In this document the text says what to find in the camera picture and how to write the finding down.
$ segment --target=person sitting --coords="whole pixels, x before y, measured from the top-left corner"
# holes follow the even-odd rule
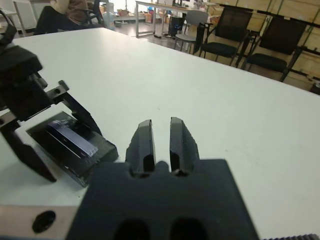
[[[43,8],[34,35],[83,29],[86,14],[81,10],[88,9],[86,0],[51,0],[50,5]]]

